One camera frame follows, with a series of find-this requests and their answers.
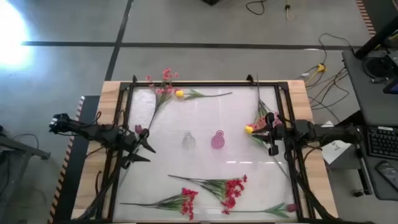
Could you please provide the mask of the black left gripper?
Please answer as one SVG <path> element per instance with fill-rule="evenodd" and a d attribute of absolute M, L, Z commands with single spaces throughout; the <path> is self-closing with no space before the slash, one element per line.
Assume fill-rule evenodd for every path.
<path fill-rule="evenodd" d="M 138 134 L 138 136 L 136 136 L 134 132 L 128 131 L 128 134 L 123 134 L 121 136 L 118 146 L 123 151 L 127 152 L 127 155 L 122 156 L 121 161 L 119 162 L 119 165 L 123 169 L 127 169 L 131 163 L 134 162 L 150 162 L 149 159 L 137 155 L 136 150 L 139 148 L 139 146 L 143 146 L 143 148 L 147 149 L 148 151 L 156 153 L 156 151 L 147 142 L 147 131 L 145 131 L 144 134 Z"/>

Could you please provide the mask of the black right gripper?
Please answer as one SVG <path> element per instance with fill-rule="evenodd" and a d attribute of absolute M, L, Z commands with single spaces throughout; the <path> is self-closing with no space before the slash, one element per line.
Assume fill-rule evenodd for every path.
<path fill-rule="evenodd" d="M 279 148 L 275 144 L 275 140 L 281 140 L 286 137 L 285 125 L 279 119 L 279 115 L 274 113 L 266 114 L 266 125 L 260 129 L 252 131 L 255 134 L 254 137 L 270 145 L 268 148 L 268 154 L 270 156 L 276 156 L 279 153 Z"/>

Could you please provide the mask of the yellow artificial tulip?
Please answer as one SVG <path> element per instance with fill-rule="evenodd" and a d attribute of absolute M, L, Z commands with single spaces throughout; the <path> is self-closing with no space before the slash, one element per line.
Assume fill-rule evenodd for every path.
<path fill-rule="evenodd" d="M 222 93 L 222 94 L 217 94 L 217 95 L 204 95 L 196 90 L 189 89 L 187 91 L 185 90 L 175 90 L 174 95 L 177 98 L 180 98 L 182 100 L 192 100 L 195 98 L 211 98 L 211 97 L 218 97 L 218 96 L 225 96 L 225 95 L 230 95 L 232 92 L 227 92 L 227 93 Z"/>
<path fill-rule="evenodd" d="M 245 126 L 244 128 L 245 132 L 249 135 L 251 135 L 254 132 L 254 129 L 252 126 Z M 285 170 L 281 167 L 281 165 L 279 164 L 279 162 L 277 161 L 277 159 L 272 156 L 274 163 L 278 166 L 279 170 L 286 176 L 286 178 L 288 178 L 289 176 L 287 175 L 287 173 L 285 172 Z"/>

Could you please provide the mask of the pink artificial flower spray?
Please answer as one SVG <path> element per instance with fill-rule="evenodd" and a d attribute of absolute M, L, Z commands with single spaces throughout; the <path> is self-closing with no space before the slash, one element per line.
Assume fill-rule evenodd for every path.
<path fill-rule="evenodd" d="M 279 118 L 279 113 L 272 111 L 261 99 L 260 89 L 259 89 L 259 79 L 256 75 L 256 91 L 257 91 L 257 110 L 254 122 L 252 123 L 252 128 L 255 131 L 264 129 L 268 124 L 272 128 L 276 127 L 277 124 L 282 124 Z"/>
<path fill-rule="evenodd" d="M 154 112 L 149 123 L 148 129 L 152 126 L 154 118 L 160 109 L 160 107 L 167 102 L 174 95 L 174 87 L 172 85 L 173 78 L 178 78 L 178 73 L 172 73 L 171 68 L 165 68 L 162 71 L 162 80 L 159 85 L 156 85 L 151 76 L 146 76 L 146 80 L 150 83 L 150 87 L 153 88 L 155 93 L 155 107 Z"/>

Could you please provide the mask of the pink glass vase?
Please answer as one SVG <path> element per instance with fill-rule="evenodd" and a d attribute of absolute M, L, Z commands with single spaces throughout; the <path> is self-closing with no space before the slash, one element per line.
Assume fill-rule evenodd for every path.
<path fill-rule="evenodd" d="M 217 130 L 216 134 L 211 139 L 211 145 L 214 149 L 221 149 L 224 144 L 224 132 L 222 130 Z"/>

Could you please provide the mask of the clear glass vase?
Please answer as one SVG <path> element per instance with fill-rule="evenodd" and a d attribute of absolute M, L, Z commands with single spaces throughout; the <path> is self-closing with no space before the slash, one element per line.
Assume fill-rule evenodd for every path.
<path fill-rule="evenodd" d="M 196 140 L 190 131 L 185 131 L 182 139 L 182 146 L 186 150 L 194 149 L 196 146 Z"/>

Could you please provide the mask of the red artificial flower spray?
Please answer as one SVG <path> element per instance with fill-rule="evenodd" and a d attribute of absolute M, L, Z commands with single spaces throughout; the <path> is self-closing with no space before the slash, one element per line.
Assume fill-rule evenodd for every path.
<path fill-rule="evenodd" d="M 195 179 L 177 175 L 169 175 L 169 177 L 189 181 L 207 190 L 220 201 L 223 206 L 222 213 L 225 215 L 229 215 L 236 206 L 236 199 L 242 195 L 245 190 L 244 184 L 248 181 L 246 174 L 232 179 Z"/>
<path fill-rule="evenodd" d="M 179 212 L 182 215 L 186 215 L 189 220 L 194 218 L 194 199 L 198 195 L 197 191 L 182 188 L 181 192 L 177 195 L 159 200 L 154 203 L 131 203 L 121 202 L 122 205 L 136 205 L 145 208 L 154 208 L 159 210 L 170 210 Z"/>

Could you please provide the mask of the black hazard-striped floor mat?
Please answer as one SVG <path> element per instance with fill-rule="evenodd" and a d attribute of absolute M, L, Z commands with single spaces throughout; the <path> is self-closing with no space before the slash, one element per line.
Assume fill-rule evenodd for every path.
<path fill-rule="evenodd" d="M 96 116 L 99 100 L 99 96 L 82 96 L 74 118 L 90 122 Z M 71 219 L 88 145 L 89 140 L 83 137 L 69 138 L 46 224 L 59 224 Z"/>

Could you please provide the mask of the white paper box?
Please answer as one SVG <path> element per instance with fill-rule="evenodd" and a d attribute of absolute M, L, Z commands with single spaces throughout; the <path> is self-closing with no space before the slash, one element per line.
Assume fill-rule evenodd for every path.
<path fill-rule="evenodd" d="M 321 147 L 322 155 L 325 162 L 331 165 L 337 158 L 339 158 L 345 150 L 351 147 L 352 144 L 343 142 L 341 140 L 333 141 Z"/>

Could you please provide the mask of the grey side desk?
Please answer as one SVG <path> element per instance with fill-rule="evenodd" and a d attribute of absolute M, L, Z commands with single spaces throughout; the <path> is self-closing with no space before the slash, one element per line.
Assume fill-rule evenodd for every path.
<path fill-rule="evenodd" d="M 372 84 L 363 71 L 363 62 L 355 58 L 350 51 L 342 53 L 344 65 L 348 71 L 360 110 L 358 124 L 361 125 L 364 142 L 361 145 L 361 156 L 375 196 L 379 200 L 398 202 L 398 191 L 393 188 L 376 170 L 381 161 L 389 162 L 398 170 L 398 160 L 369 156 L 368 127 L 390 127 L 398 129 L 398 95 L 383 93 L 384 85 Z"/>

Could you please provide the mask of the black computer keyboard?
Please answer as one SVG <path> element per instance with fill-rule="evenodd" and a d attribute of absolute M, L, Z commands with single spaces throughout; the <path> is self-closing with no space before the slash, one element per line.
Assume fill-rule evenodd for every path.
<path fill-rule="evenodd" d="M 390 127 L 368 127 L 369 156 L 398 160 L 398 129 Z"/>

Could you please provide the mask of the grey metal stand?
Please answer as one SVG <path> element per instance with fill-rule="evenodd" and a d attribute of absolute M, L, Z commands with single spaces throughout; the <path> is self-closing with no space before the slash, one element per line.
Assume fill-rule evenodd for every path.
<path fill-rule="evenodd" d="M 32 136 L 36 139 L 36 147 L 16 140 L 19 136 Z M 4 218 L 7 208 L 18 188 L 31 157 L 42 160 L 50 157 L 49 152 L 39 149 L 39 140 L 33 134 L 19 134 L 8 137 L 0 125 L 0 221 Z"/>

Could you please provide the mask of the black phone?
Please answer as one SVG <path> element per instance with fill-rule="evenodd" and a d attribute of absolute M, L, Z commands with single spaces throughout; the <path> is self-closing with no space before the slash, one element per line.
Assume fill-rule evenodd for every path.
<path fill-rule="evenodd" d="M 396 170 L 389 162 L 381 161 L 377 166 L 376 170 L 382 175 L 382 177 L 398 191 L 398 170 Z"/>

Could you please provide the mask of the dark tablet blue screen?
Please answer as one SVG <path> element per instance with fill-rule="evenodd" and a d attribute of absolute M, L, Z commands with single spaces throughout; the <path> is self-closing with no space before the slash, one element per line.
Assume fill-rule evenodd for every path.
<path fill-rule="evenodd" d="M 398 95 L 398 78 L 393 79 L 387 86 L 383 89 L 385 94 Z"/>

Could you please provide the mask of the black metal table frame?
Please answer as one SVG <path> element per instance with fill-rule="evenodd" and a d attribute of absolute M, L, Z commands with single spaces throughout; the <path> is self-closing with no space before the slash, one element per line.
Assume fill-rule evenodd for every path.
<path fill-rule="evenodd" d="M 293 203 L 294 191 L 290 177 L 279 170 L 267 148 L 259 145 L 245 133 L 245 125 L 254 120 L 257 108 L 256 87 L 250 83 L 179 83 L 180 90 L 196 90 L 204 95 L 232 92 L 230 95 L 180 100 L 171 97 L 158 110 L 148 129 L 154 107 L 152 88 L 137 86 L 133 89 L 128 125 L 140 124 L 149 130 L 148 143 L 156 151 L 140 149 L 138 154 L 150 162 L 135 162 L 121 171 L 113 220 L 115 222 L 155 223 L 186 222 L 188 217 L 179 212 L 122 205 L 121 202 L 154 203 L 179 194 L 182 188 L 198 192 L 194 199 L 196 222 L 295 222 L 296 213 L 282 218 L 268 213 L 232 213 L 232 211 L 264 210 L 280 203 Z M 272 110 L 278 110 L 280 94 L 274 83 L 260 87 L 261 99 Z M 211 139 L 217 130 L 224 132 L 225 144 L 214 149 Z M 182 146 L 185 131 L 196 140 L 194 149 Z M 284 159 L 285 146 L 277 142 L 275 156 L 289 176 Z M 245 190 L 236 199 L 229 215 L 222 213 L 220 201 L 199 185 L 169 177 L 177 175 L 195 179 L 232 179 L 247 175 Z"/>

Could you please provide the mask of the black diagonal post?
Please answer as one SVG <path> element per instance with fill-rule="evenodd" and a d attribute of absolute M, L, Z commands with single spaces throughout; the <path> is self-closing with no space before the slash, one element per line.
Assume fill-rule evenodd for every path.
<path fill-rule="evenodd" d="M 356 53 L 357 59 L 363 59 L 368 53 L 373 51 L 379 44 L 382 44 L 395 30 L 398 29 L 398 16 L 395 16 L 384 28 L 367 41 Z"/>

